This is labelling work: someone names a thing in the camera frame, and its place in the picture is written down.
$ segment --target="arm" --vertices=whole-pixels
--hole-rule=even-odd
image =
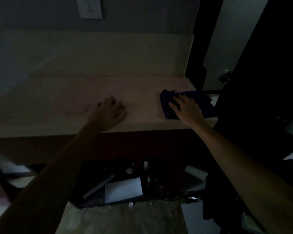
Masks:
[[[88,123],[42,172],[21,192],[0,217],[0,233],[55,233],[83,162],[102,131],[126,116],[121,101],[110,96],[99,103]]]
[[[170,107],[204,141],[254,217],[268,233],[293,233],[293,188],[208,126],[193,99],[179,96],[180,110]]]

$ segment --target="forearm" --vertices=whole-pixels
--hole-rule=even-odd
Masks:
[[[54,233],[100,131],[84,127],[21,192],[0,218],[0,233]]]
[[[266,230],[270,233],[293,232],[293,188],[210,126],[197,124],[193,130]]]

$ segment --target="hand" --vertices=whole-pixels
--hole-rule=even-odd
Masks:
[[[121,122],[127,115],[127,109],[121,101],[116,101],[113,96],[106,98],[103,103],[98,103],[96,110],[90,115],[88,125],[106,131]]]
[[[169,106],[176,113],[180,121],[184,125],[190,127],[205,123],[199,105],[197,105],[197,103],[192,98],[188,98],[186,95],[179,94],[179,97],[180,98],[174,96],[173,98],[180,105],[180,110],[172,102],[169,103]]]

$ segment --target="wall socket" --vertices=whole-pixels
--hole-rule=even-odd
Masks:
[[[103,19],[100,0],[77,0],[81,18]]]

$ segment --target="dark blue rag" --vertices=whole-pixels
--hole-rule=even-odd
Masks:
[[[176,106],[180,110],[179,104],[173,99],[173,96],[176,96],[177,98],[179,98],[178,94],[182,94],[182,95],[184,94],[188,98],[193,98],[193,100],[199,105],[200,109],[202,110],[204,118],[216,116],[216,110],[214,106],[211,105],[211,98],[203,94],[202,91],[200,90],[180,92],[180,93],[176,93],[175,91],[163,90],[160,93],[160,103],[162,104],[163,111],[167,119],[178,119],[176,113],[168,105],[169,102],[172,102],[176,104]]]

